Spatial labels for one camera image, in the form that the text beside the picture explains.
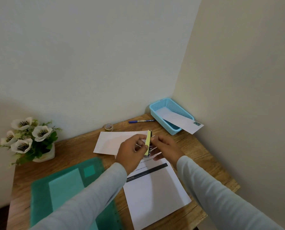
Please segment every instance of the wooden table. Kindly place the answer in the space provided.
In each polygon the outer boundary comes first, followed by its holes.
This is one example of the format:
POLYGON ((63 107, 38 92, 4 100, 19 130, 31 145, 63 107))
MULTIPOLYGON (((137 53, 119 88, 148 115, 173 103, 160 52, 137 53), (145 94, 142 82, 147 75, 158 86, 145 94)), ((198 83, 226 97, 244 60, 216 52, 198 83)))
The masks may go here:
MULTIPOLYGON (((133 118, 132 120, 148 119, 153 119, 153 117, 150 114, 145 114, 133 118)), ((114 131, 145 130, 153 130, 155 135, 169 134, 158 122, 129 124, 128 121, 123 121, 114 124, 114 131)), ((102 159, 105 169, 115 162, 113 155, 93 153, 101 131, 104 131, 104 128, 57 142, 56 156, 52 160, 43 163, 31 162, 16 167, 7 229, 19 230, 29 228, 31 199, 30 189, 33 181, 95 156, 102 159)), ((205 149, 194 135, 191 135, 186 131, 180 131, 172 137, 183 152, 192 158, 199 166, 205 169, 210 175, 227 186, 233 192, 236 192, 240 188, 239 184, 231 178, 227 171, 222 168, 220 163, 216 161, 216 159, 205 149)), ((125 229, 133 229, 123 189, 116 196, 115 202, 125 229)), ((145 229, 193 230, 206 216, 207 215, 202 208, 193 200, 190 204, 173 212, 145 229)))

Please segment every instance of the blue pen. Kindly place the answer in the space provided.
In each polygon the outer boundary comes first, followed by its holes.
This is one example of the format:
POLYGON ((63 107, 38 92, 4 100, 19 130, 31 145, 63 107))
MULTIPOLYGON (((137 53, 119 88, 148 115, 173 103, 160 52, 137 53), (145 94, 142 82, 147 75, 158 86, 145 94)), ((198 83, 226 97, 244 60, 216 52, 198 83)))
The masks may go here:
POLYGON ((140 122, 154 122, 155 119, 152 120, 135 120, 135 121, 129 121, 129 123, 140 123, 140 122))

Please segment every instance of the light blue sleeve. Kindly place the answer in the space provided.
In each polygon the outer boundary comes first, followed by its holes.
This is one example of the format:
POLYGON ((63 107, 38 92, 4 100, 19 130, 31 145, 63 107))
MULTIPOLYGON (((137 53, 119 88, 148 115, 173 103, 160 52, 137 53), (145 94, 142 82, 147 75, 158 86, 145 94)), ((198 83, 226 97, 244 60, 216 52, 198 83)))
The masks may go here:
POLYGON ((182 156, 176 166, 186 187, 218 230, 283 230, 264 213, 222 185, 189 157, 182 156))
POLYGON ((87 230, 126 182, 126 171, 114 163, 96 181, 39 221, 31 230, 87 230))

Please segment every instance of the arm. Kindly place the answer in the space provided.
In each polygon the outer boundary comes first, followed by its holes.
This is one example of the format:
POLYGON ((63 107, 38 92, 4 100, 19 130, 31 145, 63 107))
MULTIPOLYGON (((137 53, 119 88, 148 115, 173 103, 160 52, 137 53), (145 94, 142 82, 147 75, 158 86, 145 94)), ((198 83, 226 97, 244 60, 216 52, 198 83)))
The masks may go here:
POLYGON ((217 181, 192 159, 177 161, 182 181, 219 230, 283 230, 264 213, 217 181))
POLYGON ((120 145, 116 163, 83 191, 39 221, 31 230, 88 229, 121 190, 126 177, 138 166, 148 150, 142 141, 146 137, 146 135, 137 134, 123 142, 120 145))
POLYGON ((115 198, 125 184, 126 177, 124 167, 119 163, 114 163, 96 181, 39 221, 31 230, 86 230, 115 198))

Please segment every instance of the flower center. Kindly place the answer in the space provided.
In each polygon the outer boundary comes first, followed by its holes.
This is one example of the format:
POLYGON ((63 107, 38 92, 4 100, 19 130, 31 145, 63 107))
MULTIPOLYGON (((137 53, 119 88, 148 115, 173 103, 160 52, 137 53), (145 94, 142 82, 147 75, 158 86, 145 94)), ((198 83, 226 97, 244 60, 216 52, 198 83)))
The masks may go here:
POLYGON ((44 135, 46 135, 47 133, 48 133, 47 130, 41 130, 40 132, 38 132, 37 136, 38 136, 39 138, 41 138, 41 137, 43 137, 44 135))
POLYGON ((23 144, 21 144, 21 145, 19 145, 19 146, 17 147, 17 150, 24 152, 28 147, 29 147, 29 144, 23 143, 23 144))
POLYGON ((13 135, 9 135, 8 137, 7 137, 7 142, 9 142, 11 139, 13 139, 14 138, 14 136, 13 135))
POLYGON ((28 124, 29 124, 28 121, 22 121, 22 122, 18 123, 18 127, 23 127, 23 126, 26 126, 28 124))

